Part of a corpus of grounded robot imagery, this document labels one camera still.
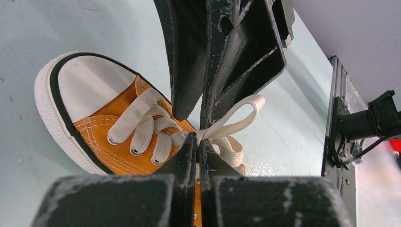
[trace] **shoelace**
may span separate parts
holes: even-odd
[[[181,127],[170,118],[167,111],[157,105],[163,97],[153,88],[147,89],[139,95],[128,108],[122,113],[116,123],[107,134],[108,141],[117,145],[134,132],[131,140],[130,152],[139,156],[148,148],[153,135],[157,135],[157,142],[153,151],[152,163],[163,164],[169,157],[172,146],[182,146],[188,132],[182,131]],[[207,129],[200,130],[197,134],[198,145],[202,140],[211,139],[212,144],[219,147],[221,157],[233,168],[242,164],[244,150],[241,144],[230,135],[241,131],[250,125],[258,112],[264,105],[261,95],[251,95],[235,104],[227,114]],[[242,106],[250,104],[253,111],[243,120],[229,125],[224,125],[230,117]],[[161,115],[157,120],[153,116]],[[174,127],[178,131],[172,135],[166,133],[165,129]]]

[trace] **white table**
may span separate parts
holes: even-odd
[[[5,0],[0,21],[0,226],[20,227],[57,178],[87,175],[39,117],[33,87],[40,68],[64,52],[97,52],[140,72],[167,97],[169,72],[151,0]],[[234,135],[246,150],[248,175],[320,176],[332,67],[297,14],[293,30],[287,69],[260,92],[260,116]],[[199,113],[198,103],[189,117],[195,127]]]

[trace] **shoe sole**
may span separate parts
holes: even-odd
[[[91,160],[74,136],[68,131],[58,111],[51,91],[50,75],[54,66],[60,62],[60,60],[76,53],[83,52],[75,51],[62,54],[51,60],[39,71],[35,80],[36,107],[53,139],[78,166],[90,174],[106,175],[107,173]]]

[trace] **cable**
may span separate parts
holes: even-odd
[[[364,149],[361,153],[355,155],[354,157],[345,160],[344,162],[342,162],[344,165],[347,165],[355,160],[357,160],[358,158],[362,157],[363,155],[365,155],[367,152],[371,151],[373,148],[375,148],[377,145],[379,145],[381,142],[385,141],[387,138],[383,137],[383,138],[379,138],[378,140],[376,140],[374,143],[372,143],[369,147],[367,147],[366,149]]]

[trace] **orange shoe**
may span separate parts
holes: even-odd
[[[242,103],[258,106],[253,117],[228,128],[220,121],[198,134],[198,142],[212,139],[222,158],[242,174],[242,146],[221,135],[252,122],[264,103],[256,98]],[[151,174],[177,153],[189,132],[195,131],[187,121],[174,119],[171,104],[141,75],[94,53],[70,52],[46,64],[35,81],[35,101],[54,140],[91,174]],[[200,196],[196,184],[197,227],[201,226]]]

